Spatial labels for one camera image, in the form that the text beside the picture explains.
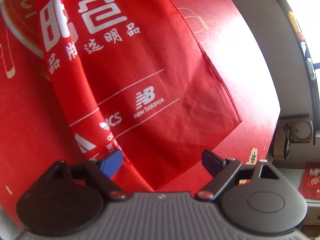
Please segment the new balance logo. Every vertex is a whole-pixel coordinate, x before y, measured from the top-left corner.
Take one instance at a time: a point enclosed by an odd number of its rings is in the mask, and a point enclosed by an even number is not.
[[[143,93],[142,92],[136,93],[136,109],[137,110],[142,107],[142,103],[146,105],[155,99],[156,95],[154,91],[155,91],[155,88],[153,86],[150,86],[144,89]]]
[[[136,99],[137,99],[136,109],[137,110],[142,107],[142,103],[144,105],[147,105],[148,103],[152,102],[155,99],[156,94],[154,93],[154,90],[155,90],[154,87],[150,86],[150,87],[143,90],[143,94],[141,92],[136,93]],[[163,102],[164,102],[164,99],[160,98],[157,101],[149,104],[148,106],[145,106],[143,109],[141,109],[140,111],[135,113],[133,115],[133,117],[138,118],[138,117],[142,116],[143,114],[145,114],[145,112],[150,111],[151,109],[157,107],[159,104],[161,104]]]
[[[97,147],[96,145],[87,141],[86,139],[84,139],[83,137],[78,135],[77,133],[75,134],[75,139],[76,139],[78,146],[79,146],[82,153],[86,153],[88,151],[91,151],[95,147]]]

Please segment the red table cover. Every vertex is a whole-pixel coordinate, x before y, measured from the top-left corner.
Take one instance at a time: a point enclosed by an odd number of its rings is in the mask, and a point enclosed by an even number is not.
[[[0,200],[11,216],[56,159],[121,145],[113,180],[157,190],[239,124],[200,45],[209,27],[185,1],[178,10],[172,0],[0,0]]]
[[[320,163],[306,163],[299,191],[305,198],[320,199]]]

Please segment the gold pattern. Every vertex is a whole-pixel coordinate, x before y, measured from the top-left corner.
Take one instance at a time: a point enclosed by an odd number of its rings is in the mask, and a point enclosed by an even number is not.
[[[7,35],[7,43],[8,43],[9,54],[10,54],[11,63],[12,63],[11,70],[7,70],[7,66],[6,66],[5,61],[4,61],[4,53],[3,53],[2,44],[0,44],[0,51],[1,51],[0,58],[2,58],[3,65],[4,65],[4,70],[5,70],[5,73],[7,75],[7,78],[13,78],[15,73],[16,73],[16,68],[14,67],[13,58],[12,58],[12,54],[11,54],[11,48],[10,48],[10,43],[9,43],[7,25],[5,25],[5,32],[6,32],[6,35]]]
[[[12,11],[14,12],[14,14],[16,15],[16,17],[18,18],[18,20],[32,33],[34,34],[37,38],[39,37],[39,35],[37,33],[35,33],[33,30],[30,29],[30,27],[24,22],[21,20],[21,18],[19,17],[19,15],[17,14],[16,10],[14,9],[12,3],[11,3],[11,0],[8,0],[8,3],[12,9]]]
[[[7,190],[7,192],[8,192],[10,195],[13,195],[11,189],[10,189],[8,186],[5,186],[5,189]]]
[[[186,7],[181,7],[181,8],[178,8],[178,9],[180,10],[182,15],[184,13],[184,10],[186,10],[186,11],[188,11],[188,12],[190,12],[192,14],[191,16],[184,16],[183,15],[183,17],[186,19],[186,21],[188,21],[187,19],[189,19],[189,18],[196,18],[200,22],[200,24],[202,26],[202,29],[197,29],[197,30],[195,29],[194,26],[192,26],[191,23],[189,23],[189,25],[190,25],[190,27],[191,27],[191,29],[192,29],[194,34],[201,33],[201,32],[206,32],[207,30],[209,30],[209,26],[205,23],[205,21],[204,21],[204,19],[202,18],[201,15],[196,14],[193,10],[191,10],[189,8],[186,8]],[[208,36],[206,37],[205,41],[200,41],[200,44],[203,44],[203,43],[205,43],[207,41],[209,41],[209,37]]]

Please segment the window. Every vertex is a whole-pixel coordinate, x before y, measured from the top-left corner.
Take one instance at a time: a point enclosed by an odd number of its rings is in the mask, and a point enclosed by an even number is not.
[[[287,0],[287,2],[307,42],[313,64],[320,63],[320,0]]]
[[[286,15],[300,47],[310,87],[314,130],[320,130],[320,0],[277,2]]]

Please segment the table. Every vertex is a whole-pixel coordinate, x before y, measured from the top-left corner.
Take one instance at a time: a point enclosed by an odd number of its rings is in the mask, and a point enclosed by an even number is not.
[[[203,49],[227,84],[243,119],[240,125],[214,149],[214,152],[223,158],[234,157],[243,163],[254,164],[257,159],[266,156],[280,113],[276,90],[259,46],[231,0],[173,0],[173,2],[180,8]],[[15,66],[15,71],[12,71],[13,67],[9,67],[11,55],[9,40],[12,45],[17,39],[17,34],[13,35],[6,29],[7,35],[4,36],[6,40],[0,41],[6,44],[3,46],[1,56],[5,55],[3,59],[5,58],[8,66],[7,76],[2,77],[2,75],[0,79],[0,101],[4,106],[9,106],[10,97],[20,102],[20,105],[3,107],[0,110],[1,116],[5,116],[2,121],[1,140],[12,149],[10,154],[0,155],[2,164],[0,204],[16,221],[18,220],[15,215],[15,205],[18,199],[51,163],[57,159],[66,159],[69,164],[80,163],[83,160],[78,154],[78,146],[64,121],[59,105],[56,103],[54,107],[52,106],[56,98],[50,83],[46,80],[48,76],[43,71],[41,50],[35,42],[38,37],[35,32],[37,25],[34,9],[30,5],[26,7],[25,9],[29,11],[26,11],[25,17],[28,16],[28,26],[32,28],[22,26],[21,31],[29,38],[24,42],[32,48],[33,54],[30,54],[27,48],[21,48],[19,53],[29,53],[30,62],[37,63],[28,66],[22,58],[11,57]],[[1,17],[0,26],[4,26]],[[31,75],[32,78],[22,78],[19,84],[12,87],[8,74],[10,77]],[[6,126],[12,124],[12,119],[17,120],[15,127],[11,127],[15,133],[6,134]],[[33,137],[32,134],[28,134],[30,140],[28,147],[20,143],[19,137],[25,136],[30,126],[34,128],[36,134],[43,134],[42,139],[52,145],[51,149],[42,147],[42,142],[35,139],[36,136]],[[0,149],[6,153],[3,145],[0,145]],[[31,162],[28,161],[30,156],[22,155],[23,152],[30,153]],[[194,193],[210,179],[201,163],[198,163],[160,191],[190,190]]]

